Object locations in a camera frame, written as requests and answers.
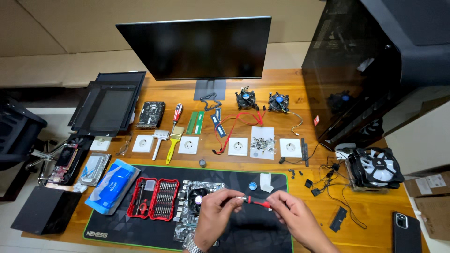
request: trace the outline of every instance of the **red sticker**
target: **red sticker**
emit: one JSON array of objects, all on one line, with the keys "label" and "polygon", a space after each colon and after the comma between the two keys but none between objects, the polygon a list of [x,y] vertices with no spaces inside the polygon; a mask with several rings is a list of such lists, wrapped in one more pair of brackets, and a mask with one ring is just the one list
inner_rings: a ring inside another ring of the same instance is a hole
[{"label": "red sticker", "polygon": [[317,123],[319,123],[319,116],[317,115],[314,119],[314,126],[317,126]]}]

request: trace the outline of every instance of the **cleaning brush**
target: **cleaning brush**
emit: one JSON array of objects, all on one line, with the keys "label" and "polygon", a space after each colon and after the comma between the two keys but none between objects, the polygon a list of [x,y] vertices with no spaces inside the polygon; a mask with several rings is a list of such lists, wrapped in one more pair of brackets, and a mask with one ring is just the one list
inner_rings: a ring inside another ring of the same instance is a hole
[{"label": "cleaning brush", "polygon": [[183,135],[184,131],[185,131],[184,127],[181,126],[174,127],[172,131],[172,138],[170,139],[172,145],[170,146],[169,153],[167,154],[166,164],[169,164],[170,160],[172,160],[172,155],[175,151],[175,145],[180,142],[181,136]]},{"label": "cleaning brush", "polygon": [[153,153],[153,161],[156,160],[156,155],[158,154],[159,145],[161,145],[161,140],[168,140],[169,139],[169,131],[166,130],[155,130],[155,133],[153,134],[153,138],[158,139],[158,144],[156,144],[155,152]]}]

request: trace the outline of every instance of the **black mouse pad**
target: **black mouse pad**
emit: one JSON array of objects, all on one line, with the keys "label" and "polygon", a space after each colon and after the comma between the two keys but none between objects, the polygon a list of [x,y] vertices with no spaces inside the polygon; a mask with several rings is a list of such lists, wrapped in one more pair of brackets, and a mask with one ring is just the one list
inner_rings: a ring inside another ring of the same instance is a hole
[{"label": "black mouse pad", "polygon": [[[177,179],[180,188],[183,180],[225,183],[228,189],[234,189],[255,198],[265,199],[270,194],[259,186],[259,172],[222,171],[180,167],[159,167],[133,165],[141,170],[139,177],[156,179]],[[255,182],[258,188],[252,191],[248,188],[250,182]],[[288,191],[285,174],[272,173],[272,192]],[[182,250],[182,242],[173,240],[175,221],[157,221],[141,218],[130,218],[126,212],[130,205],[135,184],[130,188],[119,208],[113,215],[103,215],[93,211],[86,225],[83,237],[133,246]],[[211,247],[210,253],[221,252],[293,252],[292,237],[286,226],[282,225],[273,212],[254,204],[243,204],[242,211],[233,213],[225,232],[220,237],[218,247]]]}]

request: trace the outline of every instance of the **red screwdriver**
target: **red screwdriver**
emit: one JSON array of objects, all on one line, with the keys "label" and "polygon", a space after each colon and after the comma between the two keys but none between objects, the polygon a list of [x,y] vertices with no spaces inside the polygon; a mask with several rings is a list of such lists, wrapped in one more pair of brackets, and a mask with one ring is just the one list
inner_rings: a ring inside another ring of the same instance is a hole
[{"label": "red screwdriver", "polygon": [[183,111],[183,105],[181,103],[178,103],[175,108],[175,115],[173,116],[173,127],[172,127],[172,132],[170,133],[170,136],[172,136],[173,130],[175,129],[175,124],[178,122],[178,119],[180,118],[182,111]]},{"label": "red screwdriver", "polygon": [[265,208],[272,208],[272,207],[270,207],[270,203],[265,199],[257,199],[252,196],[246,196],[246,195],[243,197],[236,196],[235,198],[243,199],[245,203],[260,205]]}]

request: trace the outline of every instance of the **computer monitor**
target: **computer monitor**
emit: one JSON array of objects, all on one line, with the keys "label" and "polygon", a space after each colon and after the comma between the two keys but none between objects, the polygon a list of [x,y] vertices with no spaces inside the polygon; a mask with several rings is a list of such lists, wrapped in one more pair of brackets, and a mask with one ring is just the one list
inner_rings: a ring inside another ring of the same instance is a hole
[{"label": "computer monitor", "polygon": [[270,16],[117,24],[157,81],[197,80],[194,100],[215,91],[225,99],[226,79],[261,79]]}]

